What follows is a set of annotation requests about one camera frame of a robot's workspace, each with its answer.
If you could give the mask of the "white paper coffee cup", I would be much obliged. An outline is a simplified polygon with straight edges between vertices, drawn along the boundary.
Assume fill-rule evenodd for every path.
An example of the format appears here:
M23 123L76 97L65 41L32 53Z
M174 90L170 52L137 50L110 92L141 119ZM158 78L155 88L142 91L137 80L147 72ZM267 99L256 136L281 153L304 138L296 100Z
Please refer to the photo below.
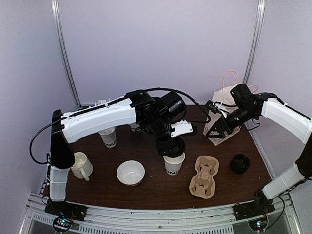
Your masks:
M175 158L164 156L163 159L166 173L175 176L179 173L182 163L185 160L185 153Z

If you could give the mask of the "brown pulp cup carrier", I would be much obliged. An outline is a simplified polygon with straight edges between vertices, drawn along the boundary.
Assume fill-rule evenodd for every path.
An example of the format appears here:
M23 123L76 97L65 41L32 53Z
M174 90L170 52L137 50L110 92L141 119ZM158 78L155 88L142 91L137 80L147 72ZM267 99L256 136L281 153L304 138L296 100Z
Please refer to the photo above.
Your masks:
M202 199L210 199L215 194L214 176L218 173L219 161L211 156L199 156L195 163L197 174L192 177L189 191Z

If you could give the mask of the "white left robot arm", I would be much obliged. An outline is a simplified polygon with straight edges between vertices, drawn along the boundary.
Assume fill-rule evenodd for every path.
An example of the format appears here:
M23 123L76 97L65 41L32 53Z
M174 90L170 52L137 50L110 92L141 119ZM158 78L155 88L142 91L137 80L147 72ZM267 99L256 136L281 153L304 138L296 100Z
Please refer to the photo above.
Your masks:
M75 161L70 144L102 130L136 123L155 137L160 156L178 157L185 151L180 136L194 132L191 123L174 121L185 112L186 104L177 92L152 97L145 90L133 91L108 103L76 112L54 111L49 173L52 210L59 216L70 212L70 205L65 202L68 173Z

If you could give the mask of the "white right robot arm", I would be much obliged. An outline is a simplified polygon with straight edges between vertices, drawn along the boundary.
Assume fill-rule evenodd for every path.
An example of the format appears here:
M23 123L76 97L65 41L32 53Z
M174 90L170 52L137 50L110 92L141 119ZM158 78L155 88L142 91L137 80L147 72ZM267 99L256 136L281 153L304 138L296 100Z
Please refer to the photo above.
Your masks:
M274 198L294 190L312 177L312 110L303 96L279 91L254 92L254 85L236 84L226 90L229 100L206 102L210 123L202 133L224 140L246 128L265 164L271 181L253 195L250 211L262 214Z

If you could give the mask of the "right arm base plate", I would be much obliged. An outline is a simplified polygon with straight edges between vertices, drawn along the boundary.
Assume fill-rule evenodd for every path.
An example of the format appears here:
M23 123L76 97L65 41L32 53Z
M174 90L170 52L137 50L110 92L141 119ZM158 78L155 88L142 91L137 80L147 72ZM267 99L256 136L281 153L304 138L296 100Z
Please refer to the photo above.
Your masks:
M273 211L275 211L274 205L262 206L256 204L254 201L237 203L233 206L233 212L237 221L265 215Z

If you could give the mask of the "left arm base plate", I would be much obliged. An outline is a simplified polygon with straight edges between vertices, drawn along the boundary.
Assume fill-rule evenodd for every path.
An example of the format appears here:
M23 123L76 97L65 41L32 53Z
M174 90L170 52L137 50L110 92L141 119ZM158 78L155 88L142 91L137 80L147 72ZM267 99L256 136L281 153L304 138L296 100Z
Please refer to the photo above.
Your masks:
M66 201L53 202L48 200L44 211L48 214L63 217L69 220L84 221L87 213L87 207Z

